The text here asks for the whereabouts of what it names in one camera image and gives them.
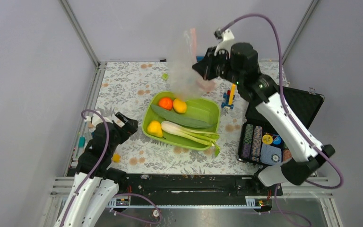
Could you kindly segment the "clear zip top bag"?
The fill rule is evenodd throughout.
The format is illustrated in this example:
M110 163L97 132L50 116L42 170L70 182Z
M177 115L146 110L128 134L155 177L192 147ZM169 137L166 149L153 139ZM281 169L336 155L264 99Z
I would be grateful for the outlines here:
M167 57L170 90L182 101L198 99L216 87L193 70L197 62L196 29L190 28L175 39Z

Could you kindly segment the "yellow toy lemon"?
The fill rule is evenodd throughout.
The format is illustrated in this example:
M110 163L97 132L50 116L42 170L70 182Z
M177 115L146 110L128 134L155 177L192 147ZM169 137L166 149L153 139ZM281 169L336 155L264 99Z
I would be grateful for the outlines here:
M184 101L182 101L180 99L177 99L177 98L173 100L173 109L178 114L184 114L184 113L186 113L187 107L188 106L187 106L187 104Z

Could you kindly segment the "green toy cucumber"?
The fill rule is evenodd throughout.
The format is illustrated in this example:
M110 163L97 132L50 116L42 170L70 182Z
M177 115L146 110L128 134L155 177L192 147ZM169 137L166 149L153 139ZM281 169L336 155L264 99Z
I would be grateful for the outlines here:
M151 105L150 108L160 117L164 118L167 121L179 124L181 126L191 127L191 128L197 128L197 129L205 129L210 128L213 126L213 124L210 124L208 122L193 119L190 117L183 116L181 114L166 110L164 108L161 108L157 105Z

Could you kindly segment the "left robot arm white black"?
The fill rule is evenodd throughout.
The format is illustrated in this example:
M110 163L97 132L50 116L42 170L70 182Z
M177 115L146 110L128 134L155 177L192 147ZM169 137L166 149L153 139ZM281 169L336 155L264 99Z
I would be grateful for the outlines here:
M78 158L73 185L56 227L93 227L109 200L128 187L126 173L109 164L117 146L138 131L138 121L117 112L115 116L124 124L119 126L99 111L87 109L81 116L92 127L93 135Z

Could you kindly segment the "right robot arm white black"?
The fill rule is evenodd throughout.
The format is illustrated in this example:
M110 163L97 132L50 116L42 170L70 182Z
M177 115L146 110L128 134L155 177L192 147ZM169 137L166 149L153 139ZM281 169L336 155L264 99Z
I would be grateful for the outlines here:
M256 173L252 188L263 195L271 186L290 182L301 185L335 153L332 145L323 145L301 123L286 104L283 85L277 85L260 71L258 53L249 43L233 44L228 51L210 47L202 60L192 65L206 80L217 77L237 86L240 96L255 107L287 144L292 158L278 166L269 166Z

